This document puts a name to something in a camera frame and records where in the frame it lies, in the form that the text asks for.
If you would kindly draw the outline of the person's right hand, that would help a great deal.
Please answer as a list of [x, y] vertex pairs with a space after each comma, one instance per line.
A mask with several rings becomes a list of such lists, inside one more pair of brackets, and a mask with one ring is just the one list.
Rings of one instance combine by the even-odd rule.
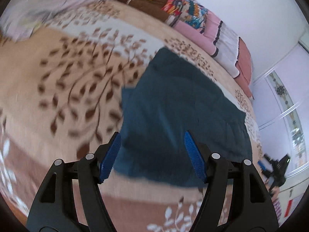
[[268, 193], [271, 197], [271, 200], [274, 202], [278, 198], [278, 195], [280, 193], [279, 187], [275, 186], [272, 190], [270, 190], [270, 185], [269, 185], [268, 179], [266, 179], [266, 181], [265, 181], [265, 186], [266, 186], [267, 191], [268, 191]]

